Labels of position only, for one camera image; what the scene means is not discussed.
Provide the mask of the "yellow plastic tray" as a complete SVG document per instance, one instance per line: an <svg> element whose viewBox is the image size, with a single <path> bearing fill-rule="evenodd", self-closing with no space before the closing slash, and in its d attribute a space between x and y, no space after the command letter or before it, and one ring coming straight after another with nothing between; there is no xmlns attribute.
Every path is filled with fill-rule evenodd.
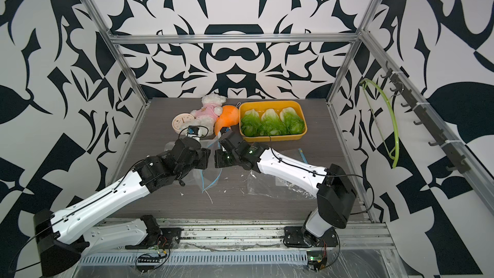
<svg viewBox="0 0 494 278"><path fill-rule="evenodd" d="M299 140L307 133L301 105L296 101L245 102L239 112L241 136L248 142Z"/></svg>

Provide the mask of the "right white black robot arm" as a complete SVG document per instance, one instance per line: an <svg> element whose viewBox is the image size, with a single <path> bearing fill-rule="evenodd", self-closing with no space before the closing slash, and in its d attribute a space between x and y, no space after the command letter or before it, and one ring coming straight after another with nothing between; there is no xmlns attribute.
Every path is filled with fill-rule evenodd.
<svg viewBox="0 0 494 278"><path fill-rule="evenodd" d="M357 198L350 176L340 166L313 166L284 156L266 144L249 144L235 131L221 135L219 144L221 148L215 152L216 168L240 166L246 171L275 176L316 198L316 209L301 227L284 229L283 245L289 248L338 245L336 230L347 227Z"/></svg>

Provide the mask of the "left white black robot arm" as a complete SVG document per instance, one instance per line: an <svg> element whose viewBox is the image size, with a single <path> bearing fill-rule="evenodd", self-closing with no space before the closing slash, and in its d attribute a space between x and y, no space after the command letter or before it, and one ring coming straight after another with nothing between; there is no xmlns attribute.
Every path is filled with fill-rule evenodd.
<svg viewBox="0 0 494 278"><path fill-rule="evenodd" d="M206 169L210 154L196 139L179 138L171 150L137 161L121 179L89 198L57 212L37 213L34 238L42 275L59 275L96 252L157 245L162 230L151 215L113 226L98 224L126 205L174 181L182 182L190 171Z"/></svg>

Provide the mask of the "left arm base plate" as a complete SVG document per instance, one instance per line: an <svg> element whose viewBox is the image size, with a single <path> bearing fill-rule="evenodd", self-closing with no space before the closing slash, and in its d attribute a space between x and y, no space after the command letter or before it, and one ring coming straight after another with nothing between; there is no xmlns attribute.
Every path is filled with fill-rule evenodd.
<svg viewBox="0 0 494 278"><path fill-rule="evenodd" d="M156 218L152 215L143 215L140 217L140 221L145 225L146 236L135 245L126 245L125 248L127 250L147 249L152 246L167 250L180 243L182 228L161 228Z"/></svg>

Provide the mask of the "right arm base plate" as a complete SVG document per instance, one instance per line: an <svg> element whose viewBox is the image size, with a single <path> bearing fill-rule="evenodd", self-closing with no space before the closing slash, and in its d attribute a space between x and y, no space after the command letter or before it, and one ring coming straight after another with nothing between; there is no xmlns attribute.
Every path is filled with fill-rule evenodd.
<svg viewBox="0 0 494 278"><path fill-rule="evenodd" d="M284 227L283 245L288 248L334 248L339 245L338 234L334 227L323 227L323 235L316 236L306 227Z"/></svg>

